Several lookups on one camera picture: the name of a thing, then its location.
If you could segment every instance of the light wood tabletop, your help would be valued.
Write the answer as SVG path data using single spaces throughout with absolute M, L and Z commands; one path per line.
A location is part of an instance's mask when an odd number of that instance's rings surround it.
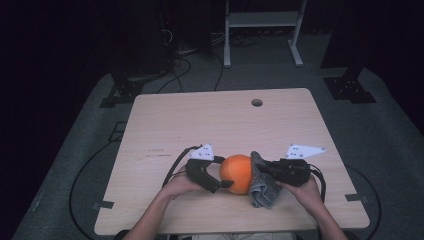
M 325 153 L 305 160 L 323 172 L 325 205 L 341 228 L 369 225 L 362 203 L 346 200 L 356 190 L 309 90 L 271 89 L 138 96 L 103 199 L 113 207 L 100 209 L 95 232 L 114 235 L 131 229 L 181 152 L 207 143 L 217 156 L 257 151 L 269 161 L 284 157 L 291 144 L 324 147 Z M 177 170 L 187 160 L 188 155 Z M 207 170 L 219 179 L 218 164 Z M 286 190 L 266 209 L 254 208 L 248 196 L 219 189 L 172 201 L 159 233 L 305 229 L 316 229 L 316 223 Z

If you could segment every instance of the orange ball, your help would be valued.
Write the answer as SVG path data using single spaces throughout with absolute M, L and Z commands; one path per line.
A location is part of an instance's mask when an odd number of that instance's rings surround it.
M 238 154 L 226 158 L 220 168 L 221 180 L 234 181 L 228 190 L 234 194 L 244 195 L 249 192 L 252 182 L 252 159 L 246 155 Z

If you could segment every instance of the screw hole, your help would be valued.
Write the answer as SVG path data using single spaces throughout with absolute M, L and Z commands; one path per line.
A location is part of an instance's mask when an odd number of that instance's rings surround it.
M 264 104 L 264 103 L 262 102 L 262 100 L 260 100 L 260 99 L 253 99 L 251 103 L 252 103 L 252 105 L 253 105 L 253 106 L 255 106 L 255 107 L 260 107 L 260 106 L 262 106 L 262 104 Z

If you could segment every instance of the person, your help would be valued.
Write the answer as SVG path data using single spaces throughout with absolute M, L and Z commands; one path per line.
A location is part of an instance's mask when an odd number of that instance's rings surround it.
M 347 240 L 343 231 L 322 202 L 318 185 L 312 175 L 309 181 L 300 187 L 293 187 L 281 182 L 276 183 L 290 191 L 296 197 L 297 201 L 315 219 L 323 240 Z M 183 167 L 157 193 L 139 221 L 126 233 L 123 239 L 154 239 L 169 203 L 178 196 L 192 191 L 204 191 L 204 189 L 187 177 Z

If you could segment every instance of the white metal stand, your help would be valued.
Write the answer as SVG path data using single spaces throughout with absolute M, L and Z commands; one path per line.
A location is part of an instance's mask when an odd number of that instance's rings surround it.
M 296 44 L 302 25 L 306 8 L 306 1 L 302 0 L 299 11 L 290 12 L 243 12 L 230 13 L 229 0 L 226 2 L 225 14 L 225 45 L 224 45 L 224 67 L 231 67 L 230 52 L 230 28 L 235 27 L 280 27 L 294 26 L 293 39 L 288 40 L 290 51 L 297 67 L 303 66 L 303 61 L 297 50 Z

